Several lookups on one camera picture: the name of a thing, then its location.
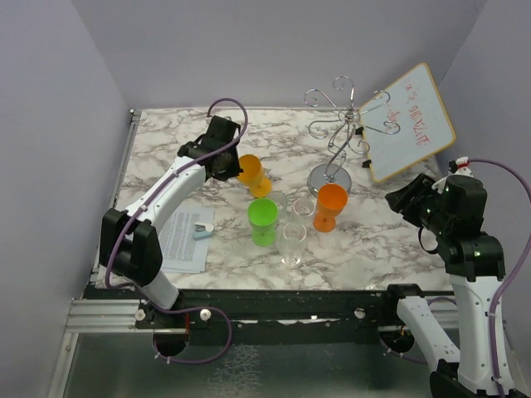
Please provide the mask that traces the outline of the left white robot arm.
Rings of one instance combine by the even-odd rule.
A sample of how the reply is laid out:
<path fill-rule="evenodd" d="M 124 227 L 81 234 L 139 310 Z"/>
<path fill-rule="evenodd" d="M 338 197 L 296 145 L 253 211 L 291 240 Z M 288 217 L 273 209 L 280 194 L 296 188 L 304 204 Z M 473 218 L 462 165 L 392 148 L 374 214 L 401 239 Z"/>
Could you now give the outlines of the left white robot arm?
<path fill-rule="evenodd" d="M 165 327 L 178 325 L 183 306 L 178 289 L 162 271 L 158 233 L 182 202 L 209 178 L 226 181 L 241 168 L 236 146 L 241 126 L 219 116 L 210 118 L 205 134 L 185 143 L 163 176 L 123 211 L 109 209 L 102 218 L 99 264 L 110 275 L 128 280 L 153 305 L 154 317 Z"/>

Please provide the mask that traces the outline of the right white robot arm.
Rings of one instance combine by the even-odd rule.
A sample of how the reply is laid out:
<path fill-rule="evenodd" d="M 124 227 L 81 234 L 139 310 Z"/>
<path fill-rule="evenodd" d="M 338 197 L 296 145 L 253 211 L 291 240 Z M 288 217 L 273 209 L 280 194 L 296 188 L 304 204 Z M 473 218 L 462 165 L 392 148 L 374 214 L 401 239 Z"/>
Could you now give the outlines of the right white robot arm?
<path fill-rule="evenodd" d="M 385 196 L 392 211 L 436 237 L 436 253 L 450 277 L 460 344 L 455 346 L 415 286 L 388 287 L 382 317 L 403 322 L 431 370 L 434 397 L 520 397 L 507 363 L 500 299 L 504 252 L 481 230 L 487 200 L 482 182 L 450 175 L 436 182 L 425 174 Z"/>

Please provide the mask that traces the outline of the orange plastic wine glass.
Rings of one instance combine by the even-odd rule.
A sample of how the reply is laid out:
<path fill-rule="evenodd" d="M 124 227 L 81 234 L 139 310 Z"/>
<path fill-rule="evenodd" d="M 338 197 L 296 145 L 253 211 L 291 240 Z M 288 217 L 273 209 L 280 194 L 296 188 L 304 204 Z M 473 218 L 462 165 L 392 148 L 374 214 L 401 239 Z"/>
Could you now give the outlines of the orange plastic wine glass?
<path fill-rule="evenodd" d="M 348 203 L 348 193 L 338 184 L 323 185 L 317 195 L 317 210 L 313 226 L 318 232 L 328 233 L 336 226 L 336 217 Z"/>

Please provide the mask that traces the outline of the yellow plastic wine glass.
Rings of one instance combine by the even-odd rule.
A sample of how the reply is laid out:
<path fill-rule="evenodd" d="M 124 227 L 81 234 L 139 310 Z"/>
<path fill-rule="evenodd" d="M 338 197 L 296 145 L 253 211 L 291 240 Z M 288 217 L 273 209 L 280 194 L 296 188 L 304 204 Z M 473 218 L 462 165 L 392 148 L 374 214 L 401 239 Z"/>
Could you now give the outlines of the yellow plastic wine glass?
<path fill-rule="evenodd" d="M 248 188 L 255 198 L 266 197 L 272 189 L 271 181 L 266 177 L 260 159 L 255 155 L 243 155 L 239 158 L 241 168 L 238 180 Z"/>

